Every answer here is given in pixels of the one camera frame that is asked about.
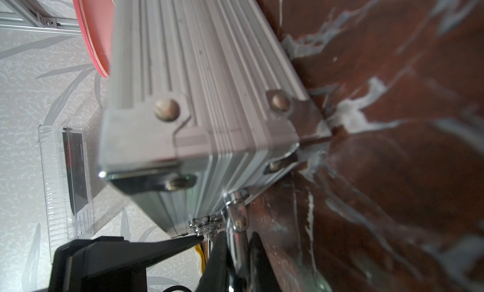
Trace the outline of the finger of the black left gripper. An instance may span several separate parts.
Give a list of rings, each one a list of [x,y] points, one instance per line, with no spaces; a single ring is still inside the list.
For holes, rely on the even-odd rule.
[[[161,242],[130,243],[125,257],[131,266],[151,267],[195,247],[203,241],[196,235],[184,236]]]

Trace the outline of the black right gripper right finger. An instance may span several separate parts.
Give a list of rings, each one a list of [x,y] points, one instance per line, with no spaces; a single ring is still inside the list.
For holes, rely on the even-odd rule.
[[[250,284],[254,292],[281,292],[271,263],[257,232],[253,232],[249,242]]]

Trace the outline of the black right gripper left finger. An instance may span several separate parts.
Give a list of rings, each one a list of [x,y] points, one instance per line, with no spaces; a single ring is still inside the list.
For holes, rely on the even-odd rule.
[[[218,234],[213,251],[200,278],[196,292],[228,291],[228,243],[225,232]]]

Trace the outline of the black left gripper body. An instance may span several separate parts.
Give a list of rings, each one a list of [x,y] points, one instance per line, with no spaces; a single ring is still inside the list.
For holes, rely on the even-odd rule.
[[[147,291],[151,244],[118,237],[73,240],[54,254],[49,291]]]

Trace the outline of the silver aluminium poker case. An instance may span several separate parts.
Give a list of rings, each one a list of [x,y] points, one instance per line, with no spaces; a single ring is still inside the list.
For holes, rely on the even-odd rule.
[[[256,0],[115,0],[100,175],[170,237],[331,131]]]

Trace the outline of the pink bucket with lid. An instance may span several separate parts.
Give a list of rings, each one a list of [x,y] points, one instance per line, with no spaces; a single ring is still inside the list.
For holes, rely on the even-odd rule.
[[[97,72],[109,77],[113,0],[73,0],[82,38]]]

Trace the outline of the clear plastic wall tray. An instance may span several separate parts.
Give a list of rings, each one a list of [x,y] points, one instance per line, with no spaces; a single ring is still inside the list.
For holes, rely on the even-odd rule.
[[[56,250],[94,235],[92,195],[84,131],[38,127],[50,260]]]

